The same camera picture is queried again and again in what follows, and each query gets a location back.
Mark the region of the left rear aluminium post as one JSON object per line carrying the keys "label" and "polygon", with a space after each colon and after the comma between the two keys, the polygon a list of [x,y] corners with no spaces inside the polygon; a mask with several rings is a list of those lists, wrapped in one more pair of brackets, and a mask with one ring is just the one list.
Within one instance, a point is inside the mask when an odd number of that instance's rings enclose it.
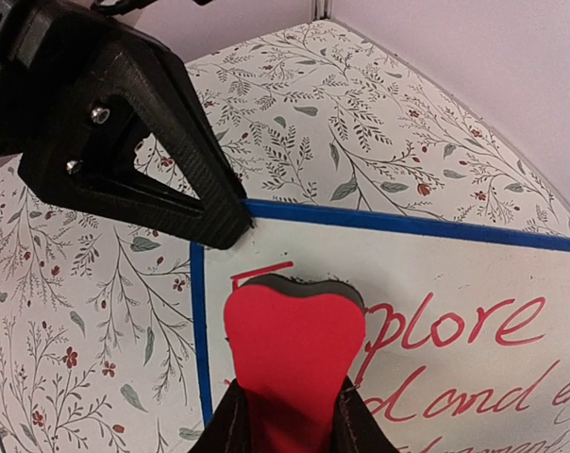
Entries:
{"label": "left rear aluminium post", "polygon": [[311,19],[329,20],[332,16],[333,0],[311,0]]}

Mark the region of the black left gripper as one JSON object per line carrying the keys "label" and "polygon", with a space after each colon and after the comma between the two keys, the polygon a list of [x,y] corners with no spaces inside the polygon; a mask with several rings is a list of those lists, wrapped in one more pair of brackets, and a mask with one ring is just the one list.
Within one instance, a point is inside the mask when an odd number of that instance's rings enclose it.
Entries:
{"label": "black left gripper", "polygon": [[52,115],[58,87],[44,47],[55,1],[0,1],[0,156],[23,151]]}

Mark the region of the small whiteboard blue frame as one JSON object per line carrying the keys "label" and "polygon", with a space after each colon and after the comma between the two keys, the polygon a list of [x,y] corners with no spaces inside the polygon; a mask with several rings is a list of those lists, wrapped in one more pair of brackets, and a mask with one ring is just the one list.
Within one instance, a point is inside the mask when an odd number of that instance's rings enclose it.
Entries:
{"label": "small whiteboard blue frame", "polygon": [[231,248],[192,243],[205,427],[236,379],[228,297],[276,274],[364,303],[347,378],[397,452],[570,452],[570,239],[251,200]]}

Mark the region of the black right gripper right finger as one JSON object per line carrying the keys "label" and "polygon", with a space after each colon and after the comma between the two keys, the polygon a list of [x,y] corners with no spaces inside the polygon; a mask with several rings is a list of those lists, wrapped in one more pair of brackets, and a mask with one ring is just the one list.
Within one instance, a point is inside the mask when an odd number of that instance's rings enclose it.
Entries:
{"label": "black right gripper right finger", "polygon": [[344,380],[342,389],[336,398],[329,451],[333,453],[397,452],[365,406],[357,387],[349,377]]}

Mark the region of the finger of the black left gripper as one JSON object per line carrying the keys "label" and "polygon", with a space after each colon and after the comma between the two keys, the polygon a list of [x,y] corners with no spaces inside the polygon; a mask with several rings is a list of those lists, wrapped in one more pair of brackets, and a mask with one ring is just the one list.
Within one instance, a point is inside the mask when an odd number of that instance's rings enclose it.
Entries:
{"label": "finger of the black left gripper", "polygon": [[41,8],[19,57],[47,100],[18,168],[42,202],[213,248],[250,228],[243,185],[163,44],[83,8]]}

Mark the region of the red whiteboard eraser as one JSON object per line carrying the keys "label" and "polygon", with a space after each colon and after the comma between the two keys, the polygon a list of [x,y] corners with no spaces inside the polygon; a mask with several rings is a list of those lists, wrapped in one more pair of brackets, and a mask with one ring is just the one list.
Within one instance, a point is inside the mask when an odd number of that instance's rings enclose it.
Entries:
{"label": "red whiteboard eraser", "polygon": [[328,451],[336,398],[366,334],[360,293],[337,280],[254,277],[228,297],[224,322],[252,450]]}

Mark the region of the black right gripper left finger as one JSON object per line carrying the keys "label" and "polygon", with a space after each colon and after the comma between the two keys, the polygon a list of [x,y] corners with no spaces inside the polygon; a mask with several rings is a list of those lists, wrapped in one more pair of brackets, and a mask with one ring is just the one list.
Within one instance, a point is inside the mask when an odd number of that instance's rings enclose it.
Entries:
{"label": "black right gripper left finger", "polygon": [[209,424],[189,452],[252,452],[248,403],[245,392],[236,379],[228,386]]}

